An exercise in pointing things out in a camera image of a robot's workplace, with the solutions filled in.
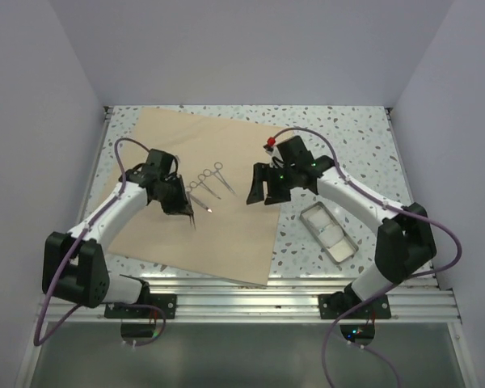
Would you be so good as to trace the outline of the steel scissors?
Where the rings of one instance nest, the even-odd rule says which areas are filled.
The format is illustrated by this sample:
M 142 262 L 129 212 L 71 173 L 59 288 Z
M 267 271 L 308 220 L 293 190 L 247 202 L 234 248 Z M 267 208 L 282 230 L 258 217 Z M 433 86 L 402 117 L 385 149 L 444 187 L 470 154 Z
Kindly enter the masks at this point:
M 193 194 L 192 194 L 192 191 L 193 191 L 193 187 L 191 185 L 187 185 L 186 186 L 186 190 L 187 190 L 187 193 L 188 193 L 188 196 L 189 198 L 197 205 L 199 205 L 203 210 L 205 210 L 206 212 L 208 213 L 212 213 L 212 209 L 207 205 L 205 204 L 203 201 L 199 200 L 198 198 L 196 198 Z

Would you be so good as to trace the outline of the metal instrument tray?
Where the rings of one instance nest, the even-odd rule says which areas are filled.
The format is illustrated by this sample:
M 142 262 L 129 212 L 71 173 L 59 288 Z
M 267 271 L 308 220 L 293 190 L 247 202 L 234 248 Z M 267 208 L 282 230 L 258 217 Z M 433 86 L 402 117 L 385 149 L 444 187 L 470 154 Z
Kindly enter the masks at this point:
M 357 244 L 322 202 L 303 209 L 299 219 L 333 263 L 348 261 L 358 252 Z

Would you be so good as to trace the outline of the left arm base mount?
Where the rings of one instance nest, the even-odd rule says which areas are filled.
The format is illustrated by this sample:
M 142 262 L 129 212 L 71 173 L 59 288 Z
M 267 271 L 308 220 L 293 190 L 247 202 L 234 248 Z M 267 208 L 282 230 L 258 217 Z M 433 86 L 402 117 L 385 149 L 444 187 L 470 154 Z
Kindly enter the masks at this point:
M 174 319 L 177 301 L 177 295 L 174 293 L 151 293 L 141 304 L 107 304 L 104 317 L 109 319 L 145 319 L 149 317 Z

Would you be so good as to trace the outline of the white gauze pad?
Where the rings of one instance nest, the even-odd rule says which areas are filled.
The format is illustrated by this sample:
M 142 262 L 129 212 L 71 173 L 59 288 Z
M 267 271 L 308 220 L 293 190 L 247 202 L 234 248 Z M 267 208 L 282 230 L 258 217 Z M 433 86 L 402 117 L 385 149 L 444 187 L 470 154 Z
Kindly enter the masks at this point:
M 351 258 L 355 254 L 355 249 L 346 240 L 340 240 L 329 249 L 329 252 L 335 262 L 341 263 L 346 259 Z
M 344 230 L 340 226 L 325 228 L 318 236 L 325 247 L 333 247 L 344 238 Z
M 317 230 L 321 230 L 331 224 L 331 217 L 323 209 L 319 209 L 309 215 L 307 220 Z

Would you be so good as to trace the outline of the steel forceps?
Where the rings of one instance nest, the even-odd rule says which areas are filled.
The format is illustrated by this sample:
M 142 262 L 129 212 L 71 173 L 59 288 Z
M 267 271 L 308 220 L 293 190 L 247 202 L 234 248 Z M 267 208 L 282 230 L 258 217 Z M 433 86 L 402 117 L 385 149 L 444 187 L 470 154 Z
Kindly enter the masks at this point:
M 206 179 L 207 179 L 207 176 L 205 174 L 199 174 L 196 180 L 192 180 L 188 186 L 190 187 L 191 190 L 194 190 L 196 188 L 203 188 L 210 195 L 220 200 L 221 197 L 207 185 L 207 183 L 205 182 Z
M 203 170 L 203 176 L 205 178 L 214 176 L 216 177 L 225 187 L 226 189 L 231 192 L 233 195 L 237 195 L 236 191 L 228 184 L 228 182 L 225 180 L 225 178 L 221 174 L 221 169 L 223 168 L 223 164 L 221 162 L 215 162 L 213 164 L 212 169 L 204 169 Z

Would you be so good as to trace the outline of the steel tweezers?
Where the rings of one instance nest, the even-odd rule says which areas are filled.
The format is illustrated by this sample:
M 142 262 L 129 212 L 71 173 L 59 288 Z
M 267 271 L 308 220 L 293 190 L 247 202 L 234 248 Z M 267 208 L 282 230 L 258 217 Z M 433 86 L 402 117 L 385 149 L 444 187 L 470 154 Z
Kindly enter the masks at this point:
M 189 215 L 189 221 L 190 221 L 190 225 L 192 226 L 192 228 L 194 230 L 196 230 L 196 221 L 195 221 L 194 214 Z

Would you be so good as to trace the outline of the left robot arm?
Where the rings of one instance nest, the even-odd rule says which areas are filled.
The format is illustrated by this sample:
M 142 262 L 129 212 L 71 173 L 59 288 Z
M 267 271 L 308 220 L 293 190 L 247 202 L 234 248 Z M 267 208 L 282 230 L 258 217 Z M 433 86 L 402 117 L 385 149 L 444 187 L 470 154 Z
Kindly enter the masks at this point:
M 158 202 L 166 215 L 194 216 L 177 158 L 155 149 L 119 178 L 112 193 L 88 218 L 66 233 L 53 232 L 47 237 L 43 293 L 90 308 L 123 303 L 133 317 L 147 315 L 152 306 L 147 283 L 112 275 L 105 253 L 131 219 L 152 202 Z

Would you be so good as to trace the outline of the beige cloth mat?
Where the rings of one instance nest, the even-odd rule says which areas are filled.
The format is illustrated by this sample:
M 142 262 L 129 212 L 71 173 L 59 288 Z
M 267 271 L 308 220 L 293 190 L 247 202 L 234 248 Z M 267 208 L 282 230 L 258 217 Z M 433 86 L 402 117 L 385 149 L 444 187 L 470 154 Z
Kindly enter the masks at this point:
M 209 177 L 207 185 L 221 199 L 203 188 L 193 190 L 213 211 L 193 207 L 196 230 L 188 217 L 167 216 L 160 204 L 151 203 L 116 236 L 109 252 L 239 283 L 266 285 L 280 210 L 247 205 L 246 199 L 253 165 L 268 160 L 263 146 L 277 131 L 269 124 L 143 108 L 132 132 L 135 140 L 177 156 L 185 183 L 221 162 L 221 174 L 237 195 Z

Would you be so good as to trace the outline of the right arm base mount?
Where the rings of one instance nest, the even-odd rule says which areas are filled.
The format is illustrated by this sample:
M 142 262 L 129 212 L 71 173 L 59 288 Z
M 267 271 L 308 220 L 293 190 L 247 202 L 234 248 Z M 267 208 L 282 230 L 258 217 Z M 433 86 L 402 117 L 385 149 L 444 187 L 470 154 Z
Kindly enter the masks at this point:
M 318 310 L 321 319 L 336 319 L 343 313 L 362 303 L 352 292 L 324 293 L 318 295 Z M 346 319 L 390 319 L 389 299 L 386 295 L 375 298 L 351 312 Z

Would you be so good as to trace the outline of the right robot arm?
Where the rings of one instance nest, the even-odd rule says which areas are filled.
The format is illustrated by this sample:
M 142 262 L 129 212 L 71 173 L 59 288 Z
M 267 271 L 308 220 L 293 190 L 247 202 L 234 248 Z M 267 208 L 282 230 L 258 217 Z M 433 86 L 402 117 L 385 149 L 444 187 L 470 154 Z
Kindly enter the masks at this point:
M 403 283 L 436 255 L 423 206 L 380 199 L 374 190 L 354 182 L 335 157 L 316 158 L 299 136 L 282 142 L 270 137 L 264 149 L 271 160 L 253 166 L 249 205 L 289 202 L 291 191 L 302 188 L 349 211 L 376 237 L 373 263 L 344 291 L 331 297 L 333 306 L 362 317 L 372 309 L 372 297 Z

